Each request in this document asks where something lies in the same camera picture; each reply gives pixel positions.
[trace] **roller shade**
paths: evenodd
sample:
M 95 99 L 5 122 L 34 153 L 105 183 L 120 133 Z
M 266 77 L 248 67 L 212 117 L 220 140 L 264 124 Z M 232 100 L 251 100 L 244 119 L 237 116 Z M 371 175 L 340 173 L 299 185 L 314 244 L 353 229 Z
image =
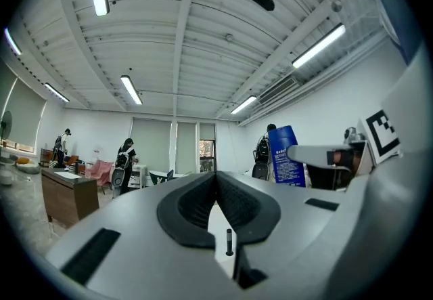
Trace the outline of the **roller shade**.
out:
M 17 79 L 14 73 L 6 66 L 3 60 L 0 60 L 0 114 L 6 105 L 7 97 L 11 91 L 12 86 Z
M 171 122 L 134 119 L 131 138 L 139 164 L 149 170 L 170 171 L 170 129 Z
M 196 124 L 177 123 L 176 173 L 196 172 Z
M 6 111 L 12 114 L 12 130 L 7 138 L 34 147 L 45 100 L 17 80 L 7 101 Z
M 215 124 L 200 123 L 200 139 L 215 140 Z

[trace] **desk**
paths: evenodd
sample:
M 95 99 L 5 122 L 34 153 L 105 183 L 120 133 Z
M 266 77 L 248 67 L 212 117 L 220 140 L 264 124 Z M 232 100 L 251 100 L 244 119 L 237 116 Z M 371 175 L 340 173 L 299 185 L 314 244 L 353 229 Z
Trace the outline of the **desk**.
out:
M 96 179 L 68 179 L 57 175 L 61 169 L 41 169 L 42 193 L 48 221 L 53 218 L 73 226 L 98 210 Z

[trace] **blue bottle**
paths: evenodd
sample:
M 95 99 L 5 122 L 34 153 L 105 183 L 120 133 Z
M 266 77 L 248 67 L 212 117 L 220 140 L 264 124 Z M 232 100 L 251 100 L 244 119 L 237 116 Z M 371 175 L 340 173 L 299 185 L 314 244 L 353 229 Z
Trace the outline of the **blue bottle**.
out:
M 290 160 L 286 156 L 286 150 L 290 146 L 298 144 L 292 127 L 287 125 L 277 128 L 271 130 L 268 135 L 275 182 L 289 186 L 305 187 L 303 164 Z

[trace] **black rubber pad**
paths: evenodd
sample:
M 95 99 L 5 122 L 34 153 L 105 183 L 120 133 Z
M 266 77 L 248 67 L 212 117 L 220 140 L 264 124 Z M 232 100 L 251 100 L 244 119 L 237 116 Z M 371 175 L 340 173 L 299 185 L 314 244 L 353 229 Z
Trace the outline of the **black rubber pad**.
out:
M 331 201 L 325 201 L 320 199 L 308 199 L 305 202 L 307 205 L 316 206 L 320 209 L 330 210 L 330 211 L 337 211 L 338 205 L 336 202 Z
M 116 243 L 120 232 L 102 228 L 62 268 L 69 278 L 85 285 Z

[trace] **office chair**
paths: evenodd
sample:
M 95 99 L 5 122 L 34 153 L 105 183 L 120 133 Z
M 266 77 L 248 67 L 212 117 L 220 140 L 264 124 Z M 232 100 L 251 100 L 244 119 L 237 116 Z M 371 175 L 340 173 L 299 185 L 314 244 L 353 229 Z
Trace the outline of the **office chair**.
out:
M 173 174 L 175 173 L 175 171 L 174 170 L 170 170 L 168 173 L 167 173 L 167 181 L 170 181 L 171 179 L 173 179 Z

